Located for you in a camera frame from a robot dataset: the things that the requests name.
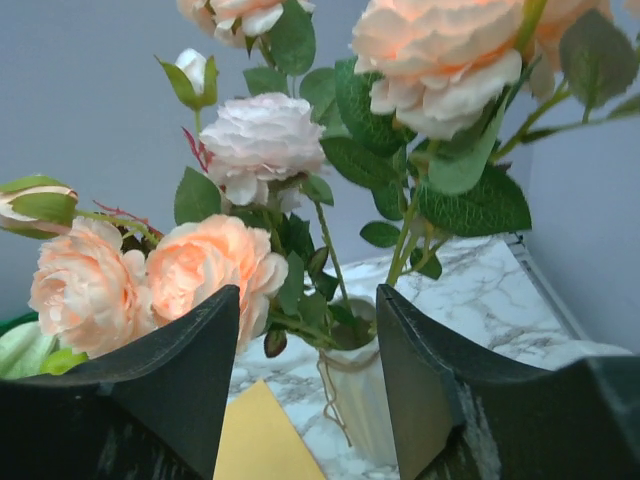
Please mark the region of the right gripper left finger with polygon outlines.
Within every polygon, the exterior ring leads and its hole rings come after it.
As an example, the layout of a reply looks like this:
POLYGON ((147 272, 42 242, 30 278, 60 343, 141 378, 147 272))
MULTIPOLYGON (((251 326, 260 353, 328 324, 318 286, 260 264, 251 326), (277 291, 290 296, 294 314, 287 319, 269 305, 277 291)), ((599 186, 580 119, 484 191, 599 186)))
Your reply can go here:
POLYGON ((227 285, 62 375, 2 381, 2 478, 212 478, 238 323, 227 285))

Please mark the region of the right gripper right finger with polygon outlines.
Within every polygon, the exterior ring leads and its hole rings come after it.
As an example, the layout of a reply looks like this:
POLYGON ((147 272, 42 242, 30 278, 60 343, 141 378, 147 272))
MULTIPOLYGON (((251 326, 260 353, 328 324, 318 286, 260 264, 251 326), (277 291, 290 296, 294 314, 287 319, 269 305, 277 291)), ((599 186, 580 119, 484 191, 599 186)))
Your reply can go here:
POLYGON ((388 285, 376 308, 402 478, 638 477, 637 357, 548 371, 474 343, 388 285))

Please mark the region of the orange wrapping paper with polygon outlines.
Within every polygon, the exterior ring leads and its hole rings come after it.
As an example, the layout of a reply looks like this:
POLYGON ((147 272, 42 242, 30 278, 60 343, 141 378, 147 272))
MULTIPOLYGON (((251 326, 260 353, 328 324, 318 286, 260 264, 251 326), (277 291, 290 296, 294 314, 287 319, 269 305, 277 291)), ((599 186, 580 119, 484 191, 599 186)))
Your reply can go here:
POLYGON ((267 384, 226 407, 214 480, 324 480, 325 475, 267 384))

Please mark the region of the pink rose stem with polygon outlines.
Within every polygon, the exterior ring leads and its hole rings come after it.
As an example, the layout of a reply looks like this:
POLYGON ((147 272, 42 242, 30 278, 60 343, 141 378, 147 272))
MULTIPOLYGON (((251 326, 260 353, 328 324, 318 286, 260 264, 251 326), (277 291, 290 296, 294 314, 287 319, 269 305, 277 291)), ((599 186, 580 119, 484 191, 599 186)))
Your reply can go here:
POLYGON ((319 348, 337 340, 287 309, 297 285, 290 260, 269 231, 214 214, 161 235, 121 211, 84 212, 76 192, 34 175, 1 188, 1 227, 40 241, 29 304, 41 332, 76 354, 96 358, 150 334, 223 287, 239 290, 236 348, 273 329, 319 348))
POLYGON ((334 70, 313 69, 316 35, 310 1, 179 1, 181 14, 221 43, 266 62, 243 72, 250 96, 227 101, 217 122, 279 121, 321 125, 326 136, 346 132, 335 95, 334 70))
POLYGON ((606 1, 372 1, 351 47, 334 68, 346 132, 322 147, 378 202, 360 234, 392 250, 389 285, 437 278, 452 238, 531 228, 505 158, 558 133, 538 126, 551 109, 574 99, 585 126, 639 112, 639 43, 606 1))
POLYGON ((215 121, 185 137, 199 170, 187 169, 174 200, 175 228, 152 251, 153 310, 168 323, 225 285, 240 291, 241 325, 261 326, 290 273, 287 235, 300 193, 325 166, 321 125, 215 121))

